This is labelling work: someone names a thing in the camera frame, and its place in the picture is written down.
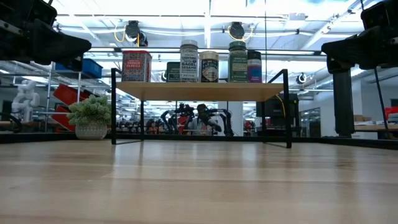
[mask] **person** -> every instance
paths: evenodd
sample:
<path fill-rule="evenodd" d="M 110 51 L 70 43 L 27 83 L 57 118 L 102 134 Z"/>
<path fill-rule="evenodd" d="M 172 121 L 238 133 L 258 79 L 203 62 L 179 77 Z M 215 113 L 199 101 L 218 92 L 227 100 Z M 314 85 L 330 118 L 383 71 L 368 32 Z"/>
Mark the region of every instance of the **person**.
<path fill-rule="evenodd" d="M 154 119 L 150 119 L 147 122 L 147 134 L 157 134 Z"/>
<path fill-rule="evenodd" d="M 198 105 L 197 110 L 198 117 L 188 120 L 184 127 L 185 130 L 191 131 L 192 135 L 196 136 L 211 136 L 213 129 L 219 132 L 221 131 L 221 127 L 217 122 L 206 113 L 206 105 Z"/>

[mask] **wooden shelf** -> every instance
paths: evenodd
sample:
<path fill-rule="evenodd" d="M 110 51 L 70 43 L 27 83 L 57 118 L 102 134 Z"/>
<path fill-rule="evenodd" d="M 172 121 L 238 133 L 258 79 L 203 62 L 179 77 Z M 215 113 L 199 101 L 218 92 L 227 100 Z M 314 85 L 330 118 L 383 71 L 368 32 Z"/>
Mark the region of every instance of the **wooden shelf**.
<path fill-rule="evenodd" d="M 283 84 L 121 82 L 117 88 L 140 100 L 265 101 L 280 93 Z"/>

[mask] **jar lid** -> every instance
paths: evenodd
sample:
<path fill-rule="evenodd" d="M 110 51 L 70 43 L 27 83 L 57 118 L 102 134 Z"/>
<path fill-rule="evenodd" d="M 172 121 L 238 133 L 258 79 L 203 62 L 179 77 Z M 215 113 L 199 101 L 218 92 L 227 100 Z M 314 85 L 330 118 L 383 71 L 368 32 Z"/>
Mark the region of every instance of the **jar lid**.
<path fill-rule="evenodd" d="M 211 50 L 207 50 L 204 52 L 199 53 L 199 58 L 200 59 L 214 59 L 214 60 L 218 60 L 218 53 L 211 51 Z"/>
<path fill-rule="evenodd" d="M 261 60 L 261 53 L 255 50 L 248 50 L 248 59 L 259 59 Z"/>
<path fill-rule="evenodd" d="M 232 49 L 232 48 L 243 48 L 243 49 L 246 49 L 246 43 L 243 42 L 243 41 L 231 42 L 231 43 L 229 43 L 229 49 Z"/>
<path fill-rule="evenodd" d="M 195 40 L 183 40 L 181 42 L 181 46 L 183 46 L 183 45 L 195 45 L 198 47 L 198 42 Z"/>

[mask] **cardboard box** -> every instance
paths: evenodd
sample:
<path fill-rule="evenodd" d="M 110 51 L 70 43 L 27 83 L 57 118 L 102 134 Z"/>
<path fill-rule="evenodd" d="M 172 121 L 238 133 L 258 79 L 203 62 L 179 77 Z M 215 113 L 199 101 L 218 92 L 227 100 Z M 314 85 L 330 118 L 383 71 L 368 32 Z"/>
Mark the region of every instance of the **cardboard box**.
<path fill-rule="evenodd" d="M 354 115 L 354 121 L 355 122 L 371 121 L 371 120 L 372 120 L 371 117 L 365 117 L 363 115 L 358 115 L 358 114 Z"/>
<path fill-rule="evenodd" d="M 364 121 L 363 115 L 354 114 L 354 121 Z"/>

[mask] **wooden table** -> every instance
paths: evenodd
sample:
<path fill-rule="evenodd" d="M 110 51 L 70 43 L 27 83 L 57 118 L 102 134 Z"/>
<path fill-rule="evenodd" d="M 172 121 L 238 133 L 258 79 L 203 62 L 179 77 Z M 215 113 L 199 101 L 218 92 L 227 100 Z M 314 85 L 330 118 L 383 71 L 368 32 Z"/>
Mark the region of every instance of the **wooden table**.
<path fill-rule="evenodd" d="M 0 223 L 396 224 L 398 152 L 295 143 L 0 144 Z"/>

